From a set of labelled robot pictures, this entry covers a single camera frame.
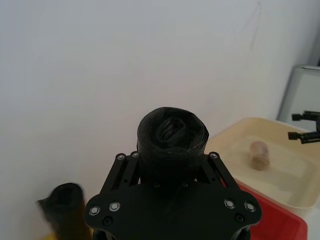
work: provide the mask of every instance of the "white wall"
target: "white wall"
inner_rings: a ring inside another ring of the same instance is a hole
[[[35,201],[59,184],[97,194],[157,107],[190,110],[211,134],[274,119],[319,11],[319,0],[1,0],[1,239],[46,234]]]

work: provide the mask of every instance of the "rolled black cloth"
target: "rolled black cloth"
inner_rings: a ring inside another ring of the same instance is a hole
[[[137,130],[141,182],[193,181],[209,133],[193,113],[161,107],[147,114]]]
[[[59,185],[38,204],[57,240],[92,240],[90,229],[84,221],[85,201],[79,185]]]

